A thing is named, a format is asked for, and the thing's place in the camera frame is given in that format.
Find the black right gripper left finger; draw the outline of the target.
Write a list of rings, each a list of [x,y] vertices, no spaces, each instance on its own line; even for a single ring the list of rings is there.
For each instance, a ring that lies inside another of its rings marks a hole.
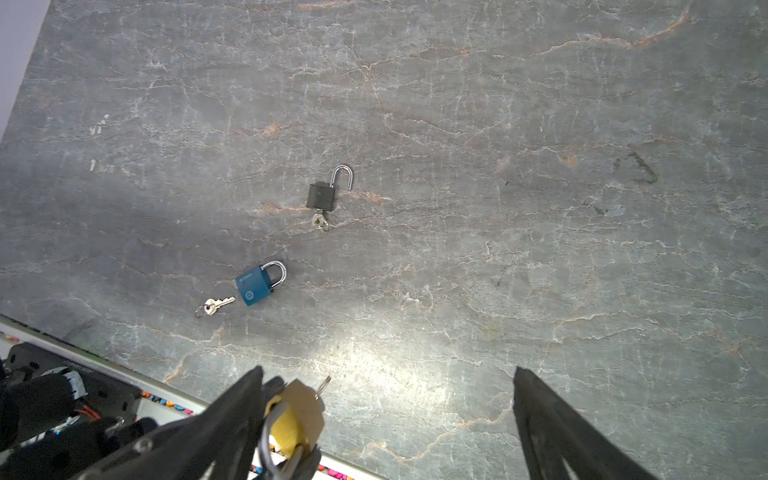
[[[201,414],[163,425],[76,474],[76,479],[245,479],[267,403],[257,366]]]

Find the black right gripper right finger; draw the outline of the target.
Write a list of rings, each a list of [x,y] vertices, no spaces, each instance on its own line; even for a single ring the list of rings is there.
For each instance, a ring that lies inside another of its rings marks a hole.
[[[532,479],[652,479],[533,371],[513,377],[513,412]]]

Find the brass padlock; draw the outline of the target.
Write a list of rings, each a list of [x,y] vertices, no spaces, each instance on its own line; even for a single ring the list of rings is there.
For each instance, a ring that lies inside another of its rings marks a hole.
[[[288,383],[267,403],[257,445],[267,479],[291,479],[317,450],[324,409],[319,391],[300,380]]]

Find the silver key with ring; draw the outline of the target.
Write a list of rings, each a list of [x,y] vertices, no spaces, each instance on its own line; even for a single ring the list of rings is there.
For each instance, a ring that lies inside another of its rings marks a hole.
[[[327,377],[326,377],[326,378],[325,378],[325,379],[324,379],[324,380],[321,382],[321,384],[318,386],[318,388],[317,388],[317,389],[316,389],[316,391],[315,391],[315,396],[316,396],[317,398],[320,398],[320,397],[322,396],[322,393],[323,393],[323,392],[326,390],[326,388],[327,388],[327,387],[328,387],[328,385],[330,384],[331,380],[332,380],[332,377],[331,377],[330,375],[328,375],[328,376],[327,376]]]

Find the small key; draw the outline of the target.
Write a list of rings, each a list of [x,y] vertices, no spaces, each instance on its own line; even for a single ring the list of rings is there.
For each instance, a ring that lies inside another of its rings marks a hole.
[[[194,313],[195,318],[215,315],[222,307],[235,303],[236,297],[226,297],[223,299],[209,298]]]

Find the blue padlock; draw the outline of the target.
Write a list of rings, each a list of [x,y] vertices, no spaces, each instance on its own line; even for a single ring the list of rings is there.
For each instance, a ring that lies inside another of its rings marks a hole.
[[[270,276],[270,269],[279,270],[276,280]],[[270,296],[285,282],[287,276],[288,270],[285,264],[279,260],[273,260],[236,277],[235,284],[243,302],[247,306],[252,306]]]

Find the black padlock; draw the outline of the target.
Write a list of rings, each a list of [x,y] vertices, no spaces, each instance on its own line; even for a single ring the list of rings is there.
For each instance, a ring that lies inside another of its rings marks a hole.
[[[340,164],[333,170],[329,182],[316,182],[309,186],[306,207],[324,212],[333,211],[338,179],[342,172],[347,175],[347,189],[351,191],[354,185],[354,171],[349,165]]]

